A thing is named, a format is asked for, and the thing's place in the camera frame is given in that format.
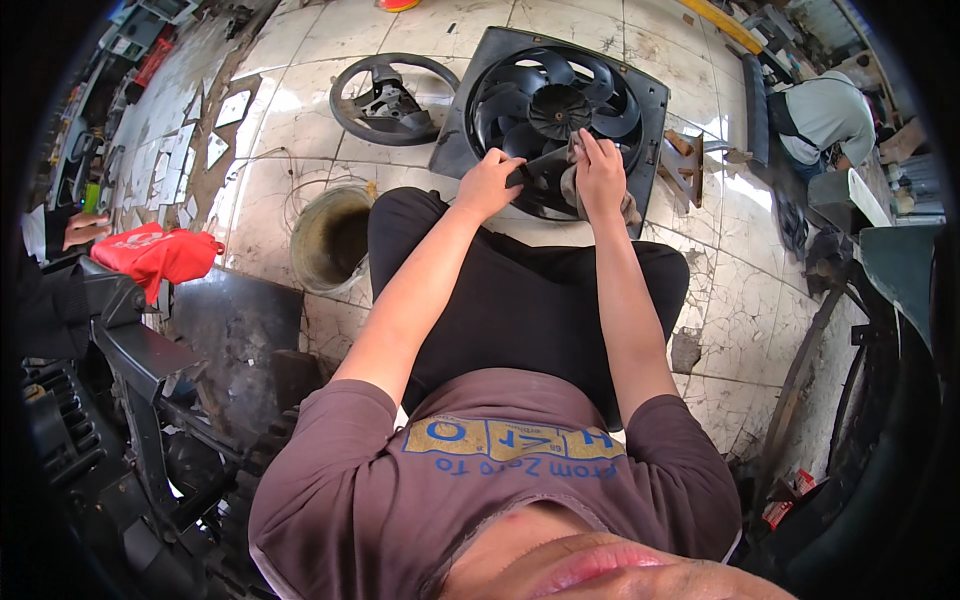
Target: mouth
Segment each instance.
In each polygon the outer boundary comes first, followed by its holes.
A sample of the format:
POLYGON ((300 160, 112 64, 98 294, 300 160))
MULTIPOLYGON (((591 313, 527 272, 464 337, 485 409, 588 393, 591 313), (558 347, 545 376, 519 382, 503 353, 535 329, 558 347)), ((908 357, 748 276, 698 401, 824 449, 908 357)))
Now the mouth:
POLYGON ((557 563, 533 587, 529 598, 541 598, 572 588, 624 566, 664 566, 673 563, 653 548, 631 541, 594 546, 574 552, 557 563))

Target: hand of another person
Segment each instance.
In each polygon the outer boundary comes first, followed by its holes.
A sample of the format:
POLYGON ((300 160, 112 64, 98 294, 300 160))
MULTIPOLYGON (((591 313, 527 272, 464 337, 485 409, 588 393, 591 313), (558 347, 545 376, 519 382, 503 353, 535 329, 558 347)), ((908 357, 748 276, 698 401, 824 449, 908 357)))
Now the hand of another person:
POLYGON ((101 235, 109 235, 113 226, 96 225, 109 220, 109 214, 95 215, 89 212, 78 212, 70 217, 66 222, 66 232, 63 234, 63 251, 66 252, 66 249, 71 246, 85 244, 101 235))
POLYGON ((609 139, 596 140, 580 130, 584 148, 577 147, 577 190, 591 223, 622 216, 620 205, 627 193, 623 155, 609 139))
POLYGON ((483 160, 460 181, 454 206, 469 211, 480 222, 491 218, 519 196, 523 185, 507 188, 507 176, 526 161, 526 158, 510 158, 502 150, 490 148, 483 160))

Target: metal bucket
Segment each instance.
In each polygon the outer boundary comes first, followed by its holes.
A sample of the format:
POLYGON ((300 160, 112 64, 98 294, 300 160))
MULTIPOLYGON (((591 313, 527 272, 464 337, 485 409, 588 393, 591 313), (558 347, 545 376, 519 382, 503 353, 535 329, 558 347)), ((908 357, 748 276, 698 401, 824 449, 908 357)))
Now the metal bucket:
POLYGON ((367 273, 371 206, 365 188, 344 185, 326 190, 300 213, 290 236, 290 261, 307 292, 340 294, 367 273))

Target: red cloth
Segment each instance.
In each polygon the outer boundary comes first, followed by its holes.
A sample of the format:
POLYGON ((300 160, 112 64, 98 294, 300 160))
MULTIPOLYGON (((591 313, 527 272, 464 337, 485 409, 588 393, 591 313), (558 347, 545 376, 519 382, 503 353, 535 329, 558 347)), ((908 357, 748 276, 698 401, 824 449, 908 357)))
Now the red cloth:
POLYGON ((209 233, 186 229, 164 232, 159 223, 111 235, 93 245, 90 257, 100 264, 133 277, 153 304, 160 293, 160 280, 183 283, 205 276, 213 259, 226 247, 209 233))

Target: gray shirt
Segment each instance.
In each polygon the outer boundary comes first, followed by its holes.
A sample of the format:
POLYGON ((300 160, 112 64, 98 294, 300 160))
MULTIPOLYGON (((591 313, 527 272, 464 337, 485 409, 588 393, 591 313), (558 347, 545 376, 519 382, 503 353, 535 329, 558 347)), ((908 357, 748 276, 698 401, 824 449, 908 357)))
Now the gray shirt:
POLYGON ((797 131, 817 145, 812 148, 799 137, 781 134, 787 152, 803 164, 814 164, 823 150, 840 142, 854 167, 863 162, 876 141, 874 118, 850 78, 839 71, 827 71, 785 93, 797 131))
POLYGON ((435 598, 504 513, 566 507, 596 531, 721 560, 740 527, 733 479, 676 396, 641 405, 626 446, 575 386, 484 369, 394 431, 396 407, 341 380, 300 408, 250 513, 251 555, 282 598, 435 598))

